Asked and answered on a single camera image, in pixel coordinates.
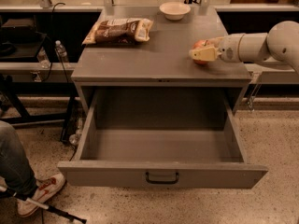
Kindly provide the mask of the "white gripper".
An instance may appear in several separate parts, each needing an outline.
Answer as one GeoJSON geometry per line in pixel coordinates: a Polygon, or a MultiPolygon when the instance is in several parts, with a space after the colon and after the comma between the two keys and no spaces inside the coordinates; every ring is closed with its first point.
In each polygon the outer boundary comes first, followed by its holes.
{"type": "Polygon", "coordinates": [[[244,34],[232,34],[226,37],[209,38],[206,43],[213,46],[191,49],[189,54],[196,61],[213,62],[220,56],[227,63],[240,63],[239,46],[243,36],[244,34]]]}

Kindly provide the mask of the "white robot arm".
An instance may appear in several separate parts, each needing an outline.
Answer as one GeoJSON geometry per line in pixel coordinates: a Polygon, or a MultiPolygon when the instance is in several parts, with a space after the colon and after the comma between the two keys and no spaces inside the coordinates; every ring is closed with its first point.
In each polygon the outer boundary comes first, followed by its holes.
{"type": "Polygon", "coordinates": [[[199,40],[189,51],[200,64],[222,60],[227,63],[285,63],[299,73],[299,23],[282,21],[268,33],[231,34],[199,40]]]}

